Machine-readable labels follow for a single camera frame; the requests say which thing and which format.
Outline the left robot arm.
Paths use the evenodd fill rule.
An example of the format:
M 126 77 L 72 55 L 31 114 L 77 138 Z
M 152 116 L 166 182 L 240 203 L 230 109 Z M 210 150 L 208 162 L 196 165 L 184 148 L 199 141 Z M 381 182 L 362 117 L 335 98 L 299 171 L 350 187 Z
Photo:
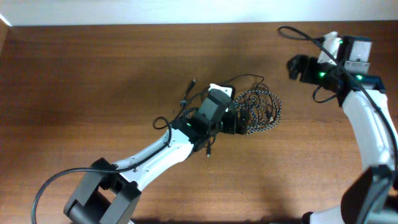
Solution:
M 63 212 L 73 223 L 130 223 L 142 191 L 154 179 L 210 147 L 218 133 L 244 134 L 248 121 L 247 109 L 213 89 L 199 108 L 182 111 L 167 123 L 164 135 L 142 151 L 113 164 L 103 158 L 92 163 Z

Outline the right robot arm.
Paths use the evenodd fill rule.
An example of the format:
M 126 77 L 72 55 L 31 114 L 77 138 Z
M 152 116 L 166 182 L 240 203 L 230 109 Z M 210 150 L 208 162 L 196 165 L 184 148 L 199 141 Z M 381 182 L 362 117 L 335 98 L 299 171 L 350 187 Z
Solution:
M 339 206 L 307 212 L 302 223 L 397 223 L 397 131 L 380 77 L 368 75 L 372 41 L 331 32 L 318 39 L 318 57 L 296 55 L 289 77 L 335 93 L 358 143 L 363 172 Z

